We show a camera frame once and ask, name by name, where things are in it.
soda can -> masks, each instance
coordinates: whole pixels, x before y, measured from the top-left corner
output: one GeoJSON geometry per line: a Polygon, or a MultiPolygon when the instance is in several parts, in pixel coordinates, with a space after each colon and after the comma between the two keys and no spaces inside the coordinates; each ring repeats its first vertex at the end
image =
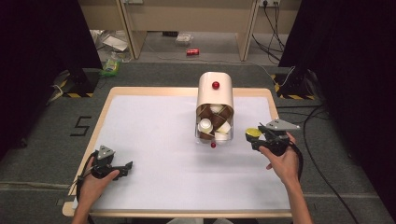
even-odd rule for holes
{"type": "Polygon", "coordinates": [[[199,55],[199,49],[187,49],[187,56],[190,55],[199,55]]]}

power outlet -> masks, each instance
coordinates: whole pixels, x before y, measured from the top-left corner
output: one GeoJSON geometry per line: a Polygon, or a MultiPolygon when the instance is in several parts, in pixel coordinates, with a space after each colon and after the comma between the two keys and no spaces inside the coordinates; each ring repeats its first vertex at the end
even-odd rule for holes
{"type": "Polygon", "coordinates": [[[279,7],[280,5],[280,0],[260,0],[260,7],[264,7],[264,1],[267,1],[267,7],[279,7]]]}

red knob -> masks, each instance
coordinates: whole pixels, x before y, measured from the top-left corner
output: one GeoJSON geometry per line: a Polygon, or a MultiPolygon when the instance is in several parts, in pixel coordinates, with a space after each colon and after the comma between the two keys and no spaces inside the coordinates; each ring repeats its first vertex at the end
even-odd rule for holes
{"type": "Polygon", "coordinates": [[[212,83],[212,88],[213,88],[214,90],[217,90],[219,87],[220,87],[220,84],[219,84],[217,81],[214,81],[214,82],[212,83]]]}

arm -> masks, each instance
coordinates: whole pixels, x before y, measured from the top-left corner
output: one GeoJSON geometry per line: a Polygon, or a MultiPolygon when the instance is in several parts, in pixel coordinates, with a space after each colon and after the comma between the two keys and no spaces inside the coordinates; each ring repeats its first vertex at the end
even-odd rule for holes
{"type": "MultiPolygon", "coordinates": [[[[89,167],[92,166],[93,158],[89,162],[89,167]]],[[[97,179],[93,175],[87,175],[84,178],[84,183],[79,194],[78,206],[76,208],[72,224],[87,223],[88,214],[91,206],[100,197],[107,185],[120,173],[115,170],[102,179],[97,179]]]]}
{"type": "MultiPolygon", "coordinates": [[[[295,142],[294,137],[289,134],[290,141],[295,142]]],[[[291,147],[286,149],[285,154],[278,157],[268,148],[260,147],[260,152],[271,162],[266,167],[267,170],[274,168],[275,173],[279,176],[285,185],[289,197],[290,210],[294,224],[309,224],[313,220],[309,214],[303,191],[298,180],[298,157],[291,147]]]]}

gray carpet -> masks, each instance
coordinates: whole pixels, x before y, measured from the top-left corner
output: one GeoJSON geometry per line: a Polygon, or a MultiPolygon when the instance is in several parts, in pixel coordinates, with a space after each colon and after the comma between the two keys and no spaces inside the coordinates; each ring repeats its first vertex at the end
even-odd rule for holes
{"type": "MultiPolygon", "coordinates": [[[[266,66],[270,73],[276,67],[266,66]]],[[[90,141],[106,97],[116,86],[197,87],[201,74],[225,72],[234,87],[267,88],[275,96],[271,78],[256,65],[188,64],[188,63],[124,63],[115,77],[99,80],[92,98],[61,97],[48,105],[37,118],[35,127],[27,136],[27,147],[10,150],[0,163],[0,223],[70,223],[64,217],[58,199],[67,194],[90,141]],[[89,126],[84,130],[80,125],[89,126]],[[5,182],[45,183],[38,187],[9,185],[5,182]]],[[[285,100],[275,97],[279,116],[303,125],[312,107],[321,101],[285,100]]],[[[306,140],[321,172],[341,194],[359,223],[394,223],[376,196],[363,170],[349,158],[342,136],[338,135],[331,116],[322,108],[306,125],[306,140]]],[[[311,214],[316,223],[354,223],[350,214],[320,177],[304,145],[304,132],[293,132],[304,154],[302,185],[311,214]]],[[[122,218],[96,217],[97,223],[121,223],[122,218]]],[[[260,223],[290,223],[289,218],[260,219],[260,223]]]]}

